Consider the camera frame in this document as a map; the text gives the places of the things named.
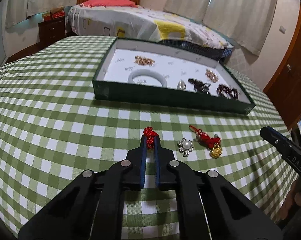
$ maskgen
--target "bed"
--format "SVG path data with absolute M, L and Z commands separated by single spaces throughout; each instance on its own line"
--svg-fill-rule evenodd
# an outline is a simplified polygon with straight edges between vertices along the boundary
M 92 7 L 77 0 L 67 17 L 76 35 L 103 35 L 150 40 L 183 48 L 219 60 L 229 56 L 233 46 L 217 32 L 190 19 L 167 12 L 133 7 Z M 140 0 L 130 0 L 139 5 Z

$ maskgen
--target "table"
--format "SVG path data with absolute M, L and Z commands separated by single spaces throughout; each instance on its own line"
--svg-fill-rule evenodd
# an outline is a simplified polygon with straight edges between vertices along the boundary
M 103 171 L 124 159 L 147 126 L 176 159 L 197 171 L 217 170 L 274 218 L 297 174 L 259 135 L 270 125 L 289 136 L 268 97 L 231 70 L 256 103 L 248 116 L 96 101 L 92 77 L 114 39 L 69 37 L 0 68 L 0 217 L 11 231 L 17 235 L 83 170 Z M 219 159 L 196 142 L 187 158 L 178 152 L 177 141 L 195 138 L 190 124 L 222 138 Z M 178 239 L 175 194 L 155 188 L 154 172 L 148 154 L 145 189 L 125 196 L 123 239 Z

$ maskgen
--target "pink pillow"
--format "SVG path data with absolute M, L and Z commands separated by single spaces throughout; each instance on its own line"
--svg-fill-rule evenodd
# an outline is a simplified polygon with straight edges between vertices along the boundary
M 89 0 L 81 3 L 81 7 L 95 7 L 95 6 L 128 6 L 138 7 L 134 2 L 129 0 Z

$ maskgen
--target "gold coin charm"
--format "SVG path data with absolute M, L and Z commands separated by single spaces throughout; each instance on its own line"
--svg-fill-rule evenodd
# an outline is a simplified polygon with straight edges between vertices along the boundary
M 219 144 L 218 145 L 215 144 L 214 148 L 211 149 L 211 151 L 210 151 L 210 155 L 214 159 L 217 159 L 222 155 L 222 152 L 223 152 L 222 147 Z

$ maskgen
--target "wooden door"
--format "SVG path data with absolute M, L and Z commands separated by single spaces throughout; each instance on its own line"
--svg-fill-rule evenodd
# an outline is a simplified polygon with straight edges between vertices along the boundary
M 299 30 L 296 30 L 279 73 L 275 74 L 276 79 L 264 90 L 289 129 L 297 123 L 301 114 L 301 10 L 297 27 Z

